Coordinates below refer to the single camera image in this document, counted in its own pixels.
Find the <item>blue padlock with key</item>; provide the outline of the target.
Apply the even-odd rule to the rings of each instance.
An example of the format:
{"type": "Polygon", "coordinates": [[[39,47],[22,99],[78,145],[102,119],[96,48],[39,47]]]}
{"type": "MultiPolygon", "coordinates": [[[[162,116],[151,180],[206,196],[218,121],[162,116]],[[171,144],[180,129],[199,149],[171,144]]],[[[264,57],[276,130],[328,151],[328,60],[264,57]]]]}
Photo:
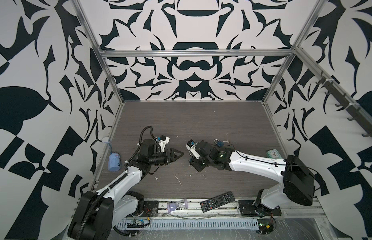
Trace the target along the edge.
{"type": "Polygon", "coordinates": [[[220,148],[225,146],[225,143],[218,139],[214,139],[214,143],[220,148]]]}

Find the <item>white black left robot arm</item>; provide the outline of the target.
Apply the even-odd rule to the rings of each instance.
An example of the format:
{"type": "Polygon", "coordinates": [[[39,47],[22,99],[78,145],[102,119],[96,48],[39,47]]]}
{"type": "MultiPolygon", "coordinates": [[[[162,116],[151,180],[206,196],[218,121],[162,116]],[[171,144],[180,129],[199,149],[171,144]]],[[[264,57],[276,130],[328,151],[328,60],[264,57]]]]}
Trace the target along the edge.
{"type": "Polygon", "coordinates": [[[106,240],[112,229],[129,215],[144,211],[144,196],[131,189],[151,173],[152,166],[166,166],[184,153],[166,149],[167,140],[145,139],[123,165],[123,172],[102,189],[86,192],[68,229],[74,240],[106,240]]]}

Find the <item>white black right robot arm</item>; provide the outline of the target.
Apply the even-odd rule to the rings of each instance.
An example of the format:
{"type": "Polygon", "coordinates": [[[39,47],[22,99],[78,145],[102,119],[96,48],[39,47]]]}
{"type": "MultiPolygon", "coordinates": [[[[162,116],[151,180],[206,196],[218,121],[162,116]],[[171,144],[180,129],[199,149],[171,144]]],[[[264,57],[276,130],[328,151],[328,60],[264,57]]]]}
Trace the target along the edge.
{"type": "Polygon", "coordinates": [[[248,155],[228,146],[212,145],[205,141],[190,140],[187,149],[191,155],[190,165],[198,172],[206,167],[220,171],[246,172],[266,177],[277,185],[262,189],[252,203],[256,216],[266,216],[280,205],[295,203],[311,206],[315,193],[315,177],[298,157],[270,159],[248,155]]]}

